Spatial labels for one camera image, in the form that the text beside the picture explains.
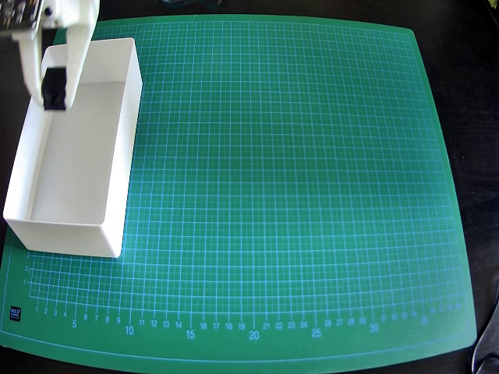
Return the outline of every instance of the table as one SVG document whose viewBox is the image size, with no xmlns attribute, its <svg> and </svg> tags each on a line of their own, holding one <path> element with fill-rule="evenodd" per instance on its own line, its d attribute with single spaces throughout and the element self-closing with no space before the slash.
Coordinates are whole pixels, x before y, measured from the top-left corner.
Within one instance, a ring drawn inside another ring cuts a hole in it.
<svg viewBox="0 0 499 374">
<path fill-rule="evenodd" d="M 154 0 L 120 2 L 103 1 L 100 19 L 152 16 L 179 13 L 202 13 L 200 5 L 182 9 L 167 9 Z M 480 0 L 443 0 L 417 3 L 383 1 L 376 3 L 282 2 L 269 5 L 264 1 L 226 2 L 226 13 L 291 14 L 354 19 L 372 23 L 411 28 L 419 43 L 429 76 L 437 111 L 441 120 L 451 168 L 455 179 L 462 223 L 468 248 L 476 318 L 483 323 L 492 302 L 494 275 L 499 260 L 491 254 L 497 248 L 499 227 L 499 156 L 498 134 L 494 110 L 499 86 L 498 30 Z M 0 79 L 0 113 L 4 125 L 0 127 L 0 202 L 5 201 L 9 175 L 16 152 L 29 97 L 22 81 L 17 46 L 2 40 L 2 68 Z M 0 227 L 5 235 L 5 222 Z M 491 337 L 490 348 L 499 337 Z M 11 365 L 24 372 L 87 372 L 87 368 L 2 349 Z M 370 372 L 465 372 L 467 351 L 429 358 Z"/>
</svg>

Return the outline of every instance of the white box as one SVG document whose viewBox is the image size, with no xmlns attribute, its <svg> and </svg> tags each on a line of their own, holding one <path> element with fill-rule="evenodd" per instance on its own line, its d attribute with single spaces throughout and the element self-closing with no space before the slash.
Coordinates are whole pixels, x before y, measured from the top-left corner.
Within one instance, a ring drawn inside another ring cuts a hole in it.
<svg viewBox="0 0 499 374">
<path fill-rule="evenodd" d="M 66 45 L 42 70 L 64 66 Z M 118 257 L 142 79 L 135 41 L 93 41 L 68 111 L 30 102 L 3 216 L 29 250 Z"/>
</svg>

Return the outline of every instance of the grid lines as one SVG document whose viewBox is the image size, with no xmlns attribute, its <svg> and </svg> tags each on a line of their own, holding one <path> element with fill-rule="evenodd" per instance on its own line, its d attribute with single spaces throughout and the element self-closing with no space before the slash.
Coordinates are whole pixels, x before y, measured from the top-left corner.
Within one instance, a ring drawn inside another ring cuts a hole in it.
<svg viewBox="0 0 499 374">
<path fill-rule="evenodd" d="M 408 35 L 203 21 L 94 38 L 130 36 L 143 96 L 122 255 L 35 254 L 30 297 L 185 313 L 190 326 L 464 302 L 453 192 Z"/>
</svg>

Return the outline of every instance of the printed number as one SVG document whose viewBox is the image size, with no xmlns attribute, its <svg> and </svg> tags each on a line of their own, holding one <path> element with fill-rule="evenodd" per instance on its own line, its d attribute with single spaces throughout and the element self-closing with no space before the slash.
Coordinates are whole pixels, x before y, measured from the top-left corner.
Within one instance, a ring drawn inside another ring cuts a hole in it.
<svg viewBox="0 0 499 374">
<path fill-rule="evenodd" d="M 250 331 L 249 332 L 249 339 L 250 340 L 258 340 L 260 338 L 260 334 L 258 333 L 258 330 Z"/>
</svg>

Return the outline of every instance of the green cutting mat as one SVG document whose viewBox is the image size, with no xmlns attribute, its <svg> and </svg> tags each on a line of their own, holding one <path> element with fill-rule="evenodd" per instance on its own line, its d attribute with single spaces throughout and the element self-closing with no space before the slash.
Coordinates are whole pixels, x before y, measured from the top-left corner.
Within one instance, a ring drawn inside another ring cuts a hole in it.
<svg viewBox="0 0 499 374">
<path fill-rule="evenodd" d="M 118 259 L 7 234 L 5 346 L 137 372 L 335 372 L 475 339 L 451 171 L 410 30 L 99 23 L 143 77 Z M 21 322 L 9 318 L 22 309 Z"/>
</svg>

